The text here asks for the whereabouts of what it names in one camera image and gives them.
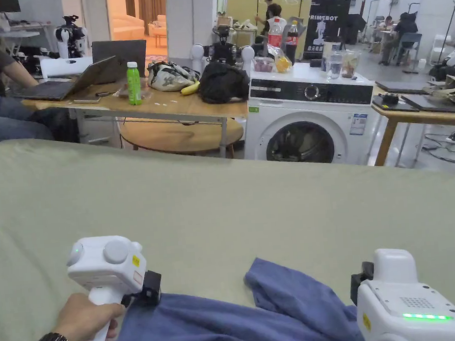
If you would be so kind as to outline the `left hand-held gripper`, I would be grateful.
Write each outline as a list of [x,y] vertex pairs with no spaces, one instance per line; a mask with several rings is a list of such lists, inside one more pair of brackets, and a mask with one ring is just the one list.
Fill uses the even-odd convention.
[[71,250],[67,274],[86,289],[96,304],[138,301],[156,307],[161,299],[161,275],[148,270],[142,245],[122,236],[81,238]]

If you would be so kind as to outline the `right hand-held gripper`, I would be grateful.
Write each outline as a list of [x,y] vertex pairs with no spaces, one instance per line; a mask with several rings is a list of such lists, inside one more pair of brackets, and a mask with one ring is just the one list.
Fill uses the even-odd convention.
[[455,341],[454,303],[419,282],[407,250],[377,249],[350,284],[364,341]]

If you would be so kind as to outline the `person's left hand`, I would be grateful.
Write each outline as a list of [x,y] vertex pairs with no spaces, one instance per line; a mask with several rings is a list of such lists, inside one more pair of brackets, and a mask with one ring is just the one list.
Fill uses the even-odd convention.
[[96,305],[87,295],[75,293],[69,296],[59,312],[52,332],[62,335],[68,341],[92,341],[107,326],[106,340],[112,340],[117,335],[117,320],[125,311],[122,304]]

